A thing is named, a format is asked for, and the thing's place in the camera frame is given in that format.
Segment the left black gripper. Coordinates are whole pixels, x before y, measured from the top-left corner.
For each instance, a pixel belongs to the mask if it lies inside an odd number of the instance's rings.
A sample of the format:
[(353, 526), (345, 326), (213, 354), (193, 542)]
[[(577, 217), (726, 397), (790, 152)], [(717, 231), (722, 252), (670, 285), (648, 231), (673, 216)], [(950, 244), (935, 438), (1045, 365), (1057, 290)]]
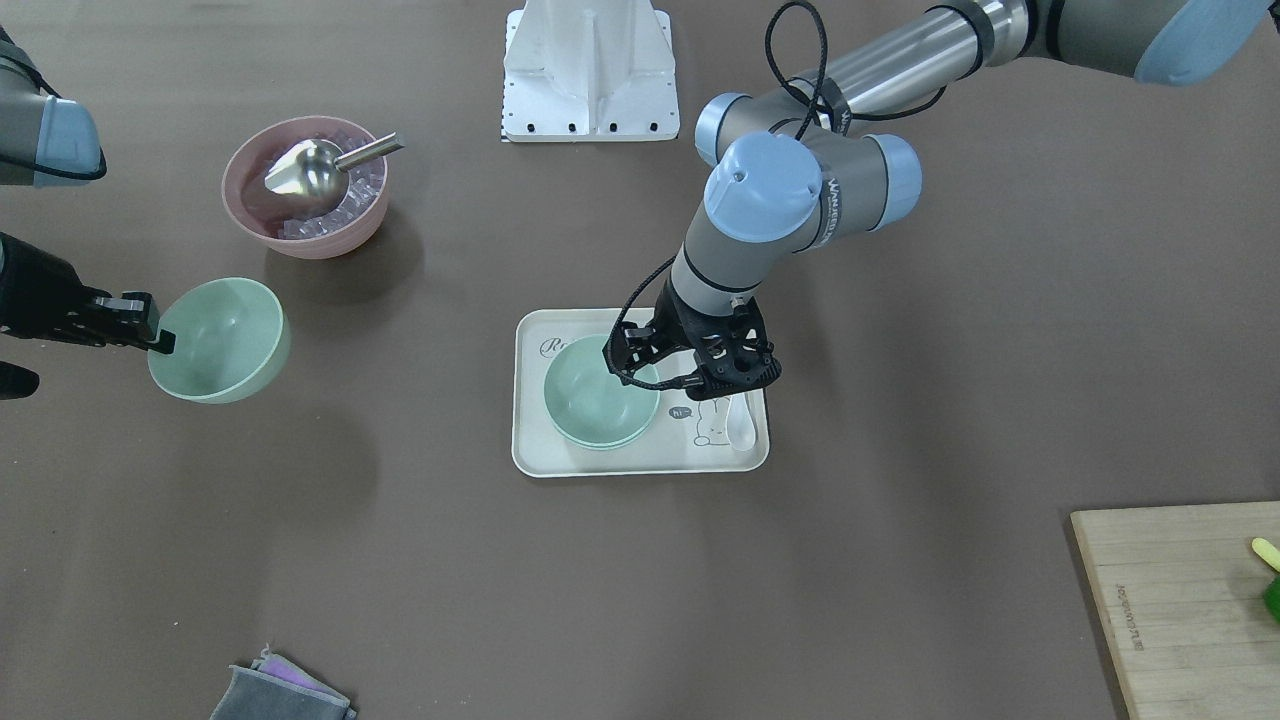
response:
[[(695, 368), (666, 380), (644, 380), (640, 370), (684, 351)], [(603, 357), (608, 372), (626, 386), (641, 389), (680, 389), (692, 401), (722, 398), (762, 389), (782, 375), (763, 315), (748, 300), (727, 316), (713, 316), (675, 295), (662, 295), (645, 325), (617, 319), (607, 336)]]

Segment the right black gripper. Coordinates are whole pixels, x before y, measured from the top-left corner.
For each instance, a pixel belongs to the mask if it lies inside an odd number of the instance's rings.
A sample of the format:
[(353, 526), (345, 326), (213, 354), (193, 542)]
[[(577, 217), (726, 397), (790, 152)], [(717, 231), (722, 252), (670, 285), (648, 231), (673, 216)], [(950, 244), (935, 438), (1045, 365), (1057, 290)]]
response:
[(147, 348), (172, 355), (174, 333), (159, 329), (160, 311), (146, 292), (119, 297), (82, 284), (67, 261), (3, 236), (1, 327), (23, 340)]

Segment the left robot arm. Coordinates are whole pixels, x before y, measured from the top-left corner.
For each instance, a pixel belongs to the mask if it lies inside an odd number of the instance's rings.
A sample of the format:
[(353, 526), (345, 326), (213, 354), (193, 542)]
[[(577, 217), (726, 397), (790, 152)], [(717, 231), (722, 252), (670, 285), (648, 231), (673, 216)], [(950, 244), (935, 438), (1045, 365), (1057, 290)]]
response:
[(817, 8), (819, 61), (777, 88), (722, 94), (701, 110), (695, 146), (710, 167), (649, 323), (618, 316), (603, 346), (626, 386), (692, 400), (767, 387), (782, 366), (756, 304), (772, 266), (845, 236), (877, 231), (916, 205), (915, 150), (872, 123), (924, 111), (987, 67), (1037, 56), (1142, 85), (1188, 86), (1222, 68), (1275, 1), (936, 1), (913, 22), (831, 58)]

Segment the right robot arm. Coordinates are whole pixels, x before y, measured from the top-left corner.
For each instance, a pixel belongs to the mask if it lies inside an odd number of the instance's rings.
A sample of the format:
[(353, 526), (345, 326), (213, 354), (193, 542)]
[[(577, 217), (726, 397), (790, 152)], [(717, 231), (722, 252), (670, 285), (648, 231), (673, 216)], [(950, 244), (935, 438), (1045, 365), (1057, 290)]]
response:
[[(105, 177), (90, 111), (63, 97), (8, 32), (1, 33), (1, 120), (3, 184), (78, 187)], [(150, 293), (115, 297), (91, 287), (68, 261), (12, 234), (3, 234), (1, 266), (4, 336), (161, 355), (175, 350)]]

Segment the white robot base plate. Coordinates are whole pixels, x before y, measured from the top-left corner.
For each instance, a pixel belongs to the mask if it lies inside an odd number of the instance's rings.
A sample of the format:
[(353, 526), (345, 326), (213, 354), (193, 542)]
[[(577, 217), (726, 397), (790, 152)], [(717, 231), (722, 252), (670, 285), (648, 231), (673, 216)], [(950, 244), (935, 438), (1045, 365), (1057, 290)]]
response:
[(649, 1), (527, 1), (504, 28), (503, 141), (678, 137), (668, 13)]

